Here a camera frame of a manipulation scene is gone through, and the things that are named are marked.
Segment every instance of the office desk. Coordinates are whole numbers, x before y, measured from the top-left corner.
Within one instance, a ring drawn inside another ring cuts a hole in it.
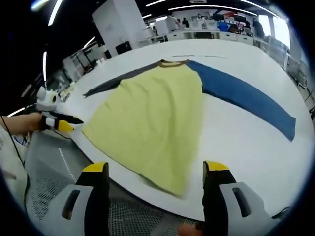
[[[314,128],[308,109],[291,79],[257,47],[233,41],[192,39],[132,50],[107,60],[79,80],[64,104],[65,109],[88,121],[97,107],[115,91],[86,99],[82,94],[102,82],[160,59],[195,60],[258,88],[296,118],[293,142],[260,118],[204,94],[199,154],[182,198],[148,185],[141,176],[95,148],[78,127],[71,136],[84,154],[93,162],[109,162],[109,176],[127,191],[159,208],[191,219],[204,219],[201,203],[204,160],[227,165],[237,181],[246,183],[264,200],[270,215],[293,204],[312,165]]]

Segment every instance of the ceiling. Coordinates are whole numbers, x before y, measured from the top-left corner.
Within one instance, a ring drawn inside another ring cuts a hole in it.
[[[50,0],[39,12],[31,12],[34,0],[6,1],[5,8],[12,12],[7,24],[7,61],[8,76],[4,79],[7,91],[10,91],[11,103],[1,107],[6,115],[19,109],[28,102],[18,99],[27,85],[41,73],[43,52],[47,51],[47,77],[62,65],[62,60],[81,49],[92,37],[99,37],[92,22],[92,13],[106,0],[63,0],[52,26],[49,18],[57,0]],[[169,8],[191,5],[189,0],[168,0],[149,7],[145,5],[156,0],[136,0],[142,15],[152,17],[165,15]],[[265,0],[251,0],[266,5]],[[231,6],[240,9],[251,7],[238,0],[208,0],[206,4]],[[0,93],[0,99],[7,97]]]

